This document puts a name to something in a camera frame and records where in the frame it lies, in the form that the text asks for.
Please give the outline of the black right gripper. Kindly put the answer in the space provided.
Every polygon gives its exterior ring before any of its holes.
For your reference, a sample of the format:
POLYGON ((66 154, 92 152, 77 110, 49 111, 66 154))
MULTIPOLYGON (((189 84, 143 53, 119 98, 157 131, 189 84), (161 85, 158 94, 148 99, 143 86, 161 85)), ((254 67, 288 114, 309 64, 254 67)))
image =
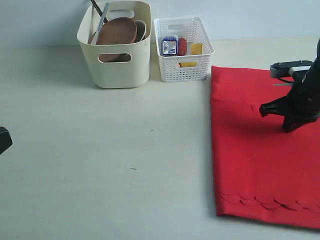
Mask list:
POLYGON ((309 70, 296 71, 292 78, 295 79, 294 84, 287 96, 259 107, 263 118, 267 115, 284 117, 282 128, 286 133, 306 125, 308 120, 320 117, 320 61, 315 59, 309 70))

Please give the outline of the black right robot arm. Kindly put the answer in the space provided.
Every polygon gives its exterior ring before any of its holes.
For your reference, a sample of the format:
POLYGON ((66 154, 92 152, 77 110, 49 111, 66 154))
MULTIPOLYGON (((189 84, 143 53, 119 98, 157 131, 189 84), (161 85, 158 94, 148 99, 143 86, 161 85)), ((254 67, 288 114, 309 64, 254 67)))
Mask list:
POLYGON ((288 84, 291 89, 285 96, 261 104, 260 115, 283 116, 282 128, 287 133, 316 122, 320 117, 320 45, 314 61, 276 62, 269 70, 273 79, 288 84))

